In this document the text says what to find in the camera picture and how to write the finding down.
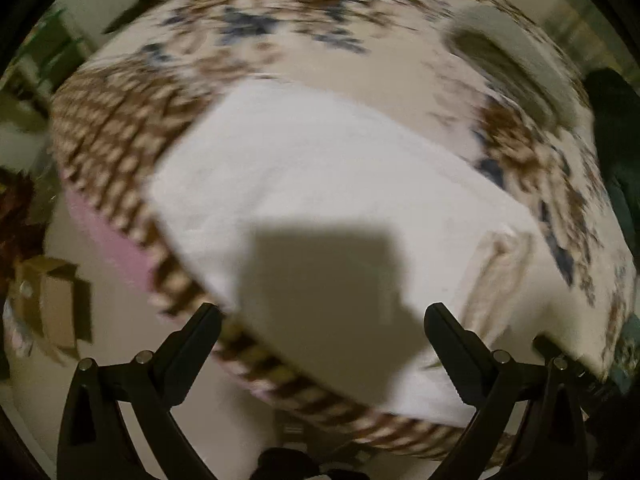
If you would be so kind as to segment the white pants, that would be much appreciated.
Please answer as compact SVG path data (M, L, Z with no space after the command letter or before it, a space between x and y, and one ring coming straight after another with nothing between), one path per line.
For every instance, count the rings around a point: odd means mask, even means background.
M463 426L423 331L485 269L521 274L529 211L441 146L336 94L250 79L144 195L182 266L285 364L369 408Z

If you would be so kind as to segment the pink mattress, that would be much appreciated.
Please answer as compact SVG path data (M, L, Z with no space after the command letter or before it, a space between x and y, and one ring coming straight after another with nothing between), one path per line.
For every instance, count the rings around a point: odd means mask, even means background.
M120 277L142 292L150 292L151 265L145 252L124 234L112 229L72 188L64 188L64 197L70 218L93 241Z

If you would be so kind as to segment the cardboard box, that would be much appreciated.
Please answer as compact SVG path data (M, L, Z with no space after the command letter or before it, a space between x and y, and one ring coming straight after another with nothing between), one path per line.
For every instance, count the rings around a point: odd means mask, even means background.
M35 336L70 353L91 330L82 313L90 301L90 287L78 278L77 270L77 264L64 259L35 256L15 271L17 317Z

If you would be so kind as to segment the dark green blanket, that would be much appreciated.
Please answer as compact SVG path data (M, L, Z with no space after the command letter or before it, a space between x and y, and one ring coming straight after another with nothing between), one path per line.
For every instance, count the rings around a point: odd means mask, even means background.
M639 264L639 96L612 68L582 82L593 111L600 173L624 239Z

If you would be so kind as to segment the grey folded garment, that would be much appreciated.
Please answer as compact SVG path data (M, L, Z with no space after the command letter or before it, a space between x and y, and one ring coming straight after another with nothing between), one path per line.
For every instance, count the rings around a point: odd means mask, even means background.
M525 30L491 6L467 6L451 18L446 45L508 98L540 128L573 129L577 112L570 84L545 58Z

